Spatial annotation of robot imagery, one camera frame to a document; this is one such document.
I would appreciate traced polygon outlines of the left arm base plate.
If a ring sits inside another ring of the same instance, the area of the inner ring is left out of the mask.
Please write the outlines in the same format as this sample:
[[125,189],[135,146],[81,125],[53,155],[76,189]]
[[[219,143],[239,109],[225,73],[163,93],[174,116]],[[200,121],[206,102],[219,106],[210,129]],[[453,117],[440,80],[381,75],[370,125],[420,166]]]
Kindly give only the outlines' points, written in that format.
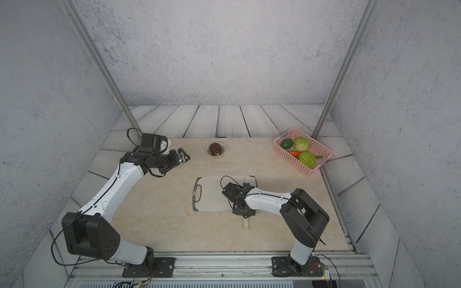
[[171,278],[176,258],[148,258],[143,264],[127,264],[122,272],[123,278]]

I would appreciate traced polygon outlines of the white speckled knife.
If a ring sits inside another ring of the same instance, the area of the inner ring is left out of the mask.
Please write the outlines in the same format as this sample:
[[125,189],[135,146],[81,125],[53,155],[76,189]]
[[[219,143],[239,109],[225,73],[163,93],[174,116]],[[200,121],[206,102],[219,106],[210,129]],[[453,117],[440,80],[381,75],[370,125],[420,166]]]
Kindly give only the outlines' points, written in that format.
[[[256,178],[254,176],[246,176],[245,177],[245,180],[244,180],[244,183],[245,184],[248,184],[250,186],[254,186],[254,187],[257,187],[257,181],[256,181]],[[247,230],[250,229],[250,218],[244,218],[243,219],[243,227]]]

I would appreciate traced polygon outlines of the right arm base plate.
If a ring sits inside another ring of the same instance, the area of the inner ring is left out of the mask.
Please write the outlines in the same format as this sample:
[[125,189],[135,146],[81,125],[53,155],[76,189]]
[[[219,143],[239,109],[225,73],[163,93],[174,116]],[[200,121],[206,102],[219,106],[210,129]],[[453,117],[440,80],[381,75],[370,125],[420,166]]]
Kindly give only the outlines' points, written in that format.
[[300,265],[290,256],[272,257],[272,275],[275,277],[324,277],[324,265],[318,257],[310,257]]

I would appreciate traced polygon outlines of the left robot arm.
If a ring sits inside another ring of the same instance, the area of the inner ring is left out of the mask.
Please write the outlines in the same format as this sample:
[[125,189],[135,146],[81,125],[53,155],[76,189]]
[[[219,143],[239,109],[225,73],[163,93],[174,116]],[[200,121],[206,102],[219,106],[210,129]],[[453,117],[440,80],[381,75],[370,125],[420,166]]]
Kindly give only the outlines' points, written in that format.
[[68,212],[62,218],[68,252],[119,262],[129,268],[153,270],[156,266],[153,249],[123,240],[111,223],[122,201],[145,174],[158,169],[157,177],[162,178],[189,160],[182,148],[162,154],[127,152],[103,188],[78,212]]

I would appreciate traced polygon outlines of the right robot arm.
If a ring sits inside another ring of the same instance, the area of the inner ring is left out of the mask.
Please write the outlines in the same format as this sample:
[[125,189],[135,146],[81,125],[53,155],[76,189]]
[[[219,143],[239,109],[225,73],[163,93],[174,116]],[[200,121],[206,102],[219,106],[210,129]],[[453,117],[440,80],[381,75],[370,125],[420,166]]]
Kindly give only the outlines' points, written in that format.
[[305,266],[321,241],[330,217],[304,190],[292,193],[267,192],[248,183],[228,183],[222,194],[232,205],[232,213],[243,218],[265,211],[281,216],[295,237],[289,258],[299,266]]

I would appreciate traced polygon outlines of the grey-rimmed white cutting board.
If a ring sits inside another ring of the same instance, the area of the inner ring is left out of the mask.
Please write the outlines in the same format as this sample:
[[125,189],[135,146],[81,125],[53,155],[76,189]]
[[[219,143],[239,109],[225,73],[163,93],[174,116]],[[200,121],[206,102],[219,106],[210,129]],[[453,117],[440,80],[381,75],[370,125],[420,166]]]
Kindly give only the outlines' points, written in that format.
[[222,194],[228,183],[243,185],[248,183],[257,187],[254,176],[208,176],[197,178],[192,193],[194,212],[231,212],[227,198]]

